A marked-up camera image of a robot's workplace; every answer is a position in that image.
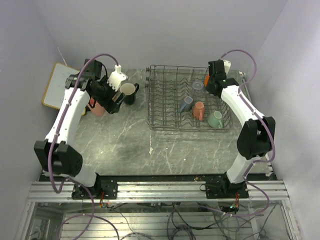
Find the orange enamel mug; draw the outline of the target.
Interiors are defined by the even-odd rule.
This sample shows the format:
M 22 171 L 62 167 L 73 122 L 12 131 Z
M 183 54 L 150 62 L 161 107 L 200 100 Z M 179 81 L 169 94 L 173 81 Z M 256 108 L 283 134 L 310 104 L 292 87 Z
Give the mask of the orange enamel mug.
M 204 86 L 205 86 L 205 87 L 207 87 L 208 82 L 209 82 L 209 79 L 210 79 L 210 75 L 207 74 L 206 77 L 205 77 L 205 79 L 204 79 Z

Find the black faceted mug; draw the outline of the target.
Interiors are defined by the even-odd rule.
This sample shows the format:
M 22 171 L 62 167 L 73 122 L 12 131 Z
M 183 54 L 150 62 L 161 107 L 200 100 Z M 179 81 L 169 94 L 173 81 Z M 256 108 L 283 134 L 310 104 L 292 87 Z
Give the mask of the black faceted mug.
M 136 101 L 136 93 L 138 92 L 140 85 L 138 83 L 125 83 L 120 87 L 120 92 L 125 95 L 124 103 L 126 105 L 133 105 Z

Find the tall pink tumbler cup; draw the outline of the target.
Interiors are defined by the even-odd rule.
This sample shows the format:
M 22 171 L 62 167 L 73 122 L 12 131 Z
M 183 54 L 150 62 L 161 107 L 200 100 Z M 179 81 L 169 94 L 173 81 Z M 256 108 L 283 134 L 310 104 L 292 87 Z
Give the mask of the tall pink tumbler cup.
M 94 98 L 89 100 L 87 107 L 97 117 L 103 116 L 106 112 L 105 108 L 101 106 Z

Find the salmon printed mug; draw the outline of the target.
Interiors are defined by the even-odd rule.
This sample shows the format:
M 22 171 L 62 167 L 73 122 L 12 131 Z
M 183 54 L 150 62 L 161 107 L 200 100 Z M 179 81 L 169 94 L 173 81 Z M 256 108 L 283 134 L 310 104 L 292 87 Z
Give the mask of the salmon printed mug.
M 192 115 L 199 121 L 203 121 L 205 117 L 205 105 L 202 101 L 197 101 L 192 110 Z

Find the blue printed mug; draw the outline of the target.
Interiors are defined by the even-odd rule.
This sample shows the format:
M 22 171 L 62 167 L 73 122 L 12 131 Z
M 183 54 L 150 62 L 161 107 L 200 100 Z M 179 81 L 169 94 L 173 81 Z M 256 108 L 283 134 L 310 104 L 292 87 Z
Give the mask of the blue printed mug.
M 193 102 L 194 102 L 194 100 L 193 100 L 192 97 L 186 96 L 186 97 L 182 100 L 182 102 L 181 102 L 181 104 L 180 104 L 180 108 L 179 108 L 179 110 L 178 110 L 178 113 L 182 113 L 182 112 L 187 112 L 187 111 L 189 111 L 189 110 L 192 108 L 192 106 L 193 106 Z

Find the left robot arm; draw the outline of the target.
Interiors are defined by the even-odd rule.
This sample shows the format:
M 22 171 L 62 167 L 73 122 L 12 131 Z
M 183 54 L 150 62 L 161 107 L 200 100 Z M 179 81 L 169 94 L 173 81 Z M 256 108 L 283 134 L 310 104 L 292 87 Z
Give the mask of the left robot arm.
M 96 57 L 86 59 L 82 69 L 65 79 L 64 95 L 57 118 L 44 140 L 37 140 L 34 152 L 42 170 L 49 176 L 62 177 L 84 186 L 85 194 L 96 199 L 102 193 L 100 177 L 84 165 L 82 155 L 75 150 L 76 131 L 87 104 L 93 100 L 109 114 L 119 112 L 124 101 L 121 83 L 127 80 L 117 62 L 111 74 L 102 75 L 103 64 Z

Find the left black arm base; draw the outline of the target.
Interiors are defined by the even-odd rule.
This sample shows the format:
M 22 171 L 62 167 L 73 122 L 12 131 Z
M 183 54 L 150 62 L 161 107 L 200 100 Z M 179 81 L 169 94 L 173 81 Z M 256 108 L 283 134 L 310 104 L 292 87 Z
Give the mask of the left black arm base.
M 97 175 L 93 186 L 86 187 L 94 199 L 115 200 L 118 194 L 118 184 L 111 177 Z M 81 185 L 74 185 L 71 198 L 73 200 L 90 199 L 87 190 Z

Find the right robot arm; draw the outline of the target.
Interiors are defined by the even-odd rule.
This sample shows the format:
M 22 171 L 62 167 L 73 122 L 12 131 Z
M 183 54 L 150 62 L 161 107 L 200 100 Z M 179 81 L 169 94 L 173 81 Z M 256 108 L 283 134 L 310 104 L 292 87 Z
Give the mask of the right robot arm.
M 204 81 L 205 89 L 225 102 L 239 120 L 242 129 L 236 142 L 238 154 L 232 166 L 226 172 L 228 178 L 220 186 L 221 194 L 226 198 L 238 192 L 237 184 L 245 181 L 255 163 L 264 162 L 267 153 L 274 150 L 276 122 L 266 117 L 247 99 L 234 78 L 227 74 L 231 63 L 226 60 L 208 62 L 208 76 Z

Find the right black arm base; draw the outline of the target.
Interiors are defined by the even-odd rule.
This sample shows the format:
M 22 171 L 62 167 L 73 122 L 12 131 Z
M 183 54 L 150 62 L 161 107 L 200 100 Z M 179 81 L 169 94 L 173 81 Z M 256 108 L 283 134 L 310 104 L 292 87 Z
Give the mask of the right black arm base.
M 206 182 L 199 187 L 207 199 L 247 199 L 249 197 L 247 185 L 242 183 Z

